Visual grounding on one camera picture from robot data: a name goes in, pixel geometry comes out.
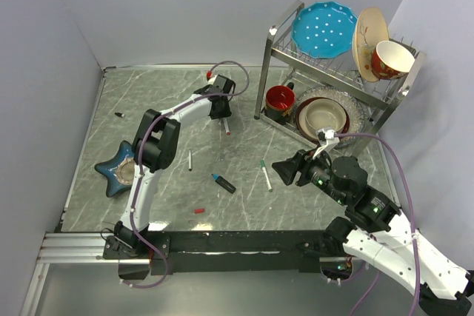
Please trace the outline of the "white green marker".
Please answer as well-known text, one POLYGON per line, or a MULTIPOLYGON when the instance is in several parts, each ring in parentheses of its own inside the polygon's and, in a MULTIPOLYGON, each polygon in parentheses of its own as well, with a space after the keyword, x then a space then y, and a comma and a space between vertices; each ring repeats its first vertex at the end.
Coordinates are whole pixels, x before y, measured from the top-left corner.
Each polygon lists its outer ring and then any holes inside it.
POLYGON ((261 167, 261 169, 262 169, 262 172, 264 173, 264 178, 265 178, 265 182, 266 182, 266 185, 267 185, 267 189, 268 189, 269 192, 272 192, 273 191, 273 186, 271 184, 270 176, 268 175, 267 168, 264 165, 264 166, 261 167))

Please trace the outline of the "white red acrylic marker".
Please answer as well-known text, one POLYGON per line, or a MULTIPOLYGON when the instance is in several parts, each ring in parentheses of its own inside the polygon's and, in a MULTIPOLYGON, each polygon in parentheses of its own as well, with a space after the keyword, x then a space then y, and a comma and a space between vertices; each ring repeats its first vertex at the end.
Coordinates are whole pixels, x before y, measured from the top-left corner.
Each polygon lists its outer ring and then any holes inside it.
POLYGON ((230 127, 227 118, 222 119, 226 135, 230 135, 230 127))

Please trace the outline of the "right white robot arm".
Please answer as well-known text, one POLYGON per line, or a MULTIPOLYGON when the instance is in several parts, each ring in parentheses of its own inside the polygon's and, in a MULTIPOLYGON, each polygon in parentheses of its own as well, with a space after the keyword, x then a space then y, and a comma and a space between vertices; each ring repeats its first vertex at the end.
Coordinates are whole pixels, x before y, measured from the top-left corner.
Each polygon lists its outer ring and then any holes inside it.
POLYGON ((313 184, 344 206, 315 251, 362 259, 402 285, 427 315, 467 315, 472 307, 473 271, 450 261, 418 231, 384 193, 367 183, 357 158, 335 160, 322 152, 299 150, 272 168, 287 186, 313 184))

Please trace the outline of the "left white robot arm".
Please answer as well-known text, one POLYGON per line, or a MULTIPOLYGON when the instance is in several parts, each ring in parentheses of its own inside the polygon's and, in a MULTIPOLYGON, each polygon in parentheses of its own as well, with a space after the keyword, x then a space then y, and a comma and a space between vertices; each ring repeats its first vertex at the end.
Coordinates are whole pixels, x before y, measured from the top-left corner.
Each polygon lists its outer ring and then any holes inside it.
POLYGON ((113 230, 127 256, 138 258, 146 252, 151 203, 159 178, 175 159, 181 130, 206 117, 230 117, 229 100, 235 88, 236 83, 225 76, 209 76, 207 85, 187 100, 163 112, 150 109, 143 115, 132 145, 133 184, 113 230))

